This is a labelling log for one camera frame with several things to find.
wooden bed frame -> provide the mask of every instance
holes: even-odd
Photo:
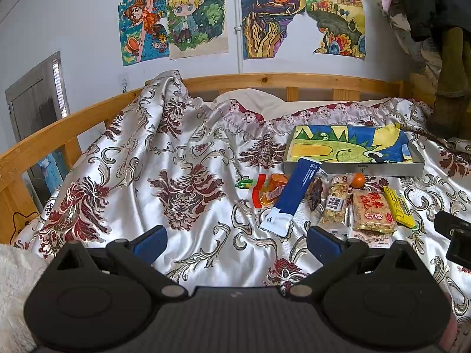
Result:
[[[183,80],[191,94],[218,91],[220,94],[241,88],[286,88],[287,101],[297,101],[300,88],[332,89],[334,101],[359,101],[360,93],[383,97],[412,96],[408,82],[384,82],[350,76],[322,74],[232,74]],[[41,129],[0,155],[0,243],[11,243],[39,211],[30,197],[21,174],[52,151],[61,148],[69,168],[82,154],[77,135],[112,119],[143,88],[109,98]]]

cartoon crocodile eye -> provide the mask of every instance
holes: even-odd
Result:
[[[376,162],[383,162],[381,160],[382,158],[382,154],[380,152],[377,152],[377,151],[365,151],[363,153],[364,156],[366,156],[367,158],[371,158],[371,161],[373,163],[376,163]]]

torn painting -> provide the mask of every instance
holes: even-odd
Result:
[[[228,53],[224,0],[167,0],[170,59]]]
[[[118,6],[123,66],[168,57],[167,32],[159,23],[165,0],[122,0]]]
[[[364,57],[364,13],[361,0],[306,0],[306,10],[323,33],[314,53]]]
[[[243,56],[273,58],[287,36],[288,24],[305,10],[305,0],[241,0]]]

bedspread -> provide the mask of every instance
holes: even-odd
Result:
[[[157,224],[168,247],[155,268],[185,286],[264,286],[282,290],[318,269],[306,231],[319,220],[301,203],[285,238],[261,230],[269,208],[254,210],[240,179],[282,173],[295,125],[400,123],[426,160],[420,178],[367,177],[366,188],[404,193],[416,227],[400,227],[438,283],[448,286],[458,317],[458,346],[471,326],[471,271],[448,262],[448,240],[434,231],[439,210],[471,220],[471,142],[429,134],[425,104],[392,98],[373,107],[343,102],[265,121],[236,100],[211,109],[189,96],[177,71],[146,86],[82,155],[41,218],[15,241],[50,260],[65,242],[103,247],[134,239]]]

door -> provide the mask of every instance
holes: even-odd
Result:
[[[60,72],[60,54],[56,53],[6,90],[6,100],[16,141],[25,139],[67,115],[67,100]],[[62,154],[54,152],[54,158],[61,159]],[[57,166],[63,165],[62,160],[56,162]],[[34,165],[29,169],[28,175],[39,200],[45,204],[51,196],[51,189],[50,184],[48,188],[41,167]]]

